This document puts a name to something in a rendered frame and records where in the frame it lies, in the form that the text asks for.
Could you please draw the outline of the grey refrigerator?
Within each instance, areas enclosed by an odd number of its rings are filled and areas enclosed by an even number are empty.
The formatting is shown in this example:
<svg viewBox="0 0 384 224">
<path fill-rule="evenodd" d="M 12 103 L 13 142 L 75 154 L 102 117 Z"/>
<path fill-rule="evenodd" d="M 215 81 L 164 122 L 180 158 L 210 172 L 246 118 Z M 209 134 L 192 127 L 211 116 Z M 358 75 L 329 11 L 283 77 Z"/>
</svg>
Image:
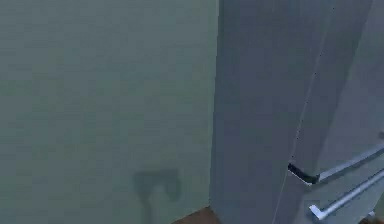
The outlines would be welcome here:
<svg viewBox="0 0 384 224">
<path fill-rule="evenodd" d="M 384 0 L 220 0 L 210 204 L 221 224 L 358 224 L 384 178 Z"/>
</svg>

